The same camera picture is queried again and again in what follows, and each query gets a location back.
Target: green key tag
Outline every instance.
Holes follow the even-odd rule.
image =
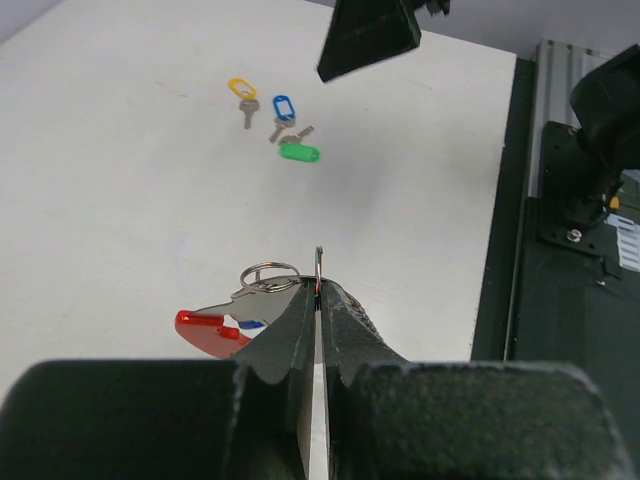
[[[299,162],[316,163],[320,160],[320,150],[309,145],[284,143],[280,145],[280,156]]]

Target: red key tag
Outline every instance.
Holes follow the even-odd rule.
[[[240,329],[226,327],[224,316],[193,316],[191,310],[180,310],[176,315],[176,332],[193,346],[219,359],[227,358],[251,339]]]

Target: black bracket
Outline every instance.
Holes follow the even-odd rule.
[[[573,127],[557,122],[548,122],[542,131],[538,234],[547,243],[602,257],[616,243],[615,228],[603,222],[609,213],[606,200],[586,199],[582,194],[576,196],[579,200],[573,200],[553,184],[559,177],[563,185],[572,181],[576,189],[589,184],[579,175],[592,175],[596,167],[576,168],[576,164],[584,166],[590,161],[577,148],[577,133]]]

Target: blue label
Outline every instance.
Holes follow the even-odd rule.
[[[293,108],[291,99],[286,95],[273,97],[273,108],[276,109],[276,115],[280,120],[287,121],[296,118],[296,111]]]
[[[242,328],[243,330],[251,330],[254,328],[262,328],[265,326],[264,323],[255,322],[253,320],[247,320],[246,322],[238,322],[238,325],[240,325],[240,328]]]

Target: gray wall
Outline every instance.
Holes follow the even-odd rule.
[[[0,43],[60,0],[0,0]]]
[[[640,0],[451,0],[449,17],[430,18],[423,9],[418,21],[424,30],[524,58],[542,38],[607,53],[640,42]]]

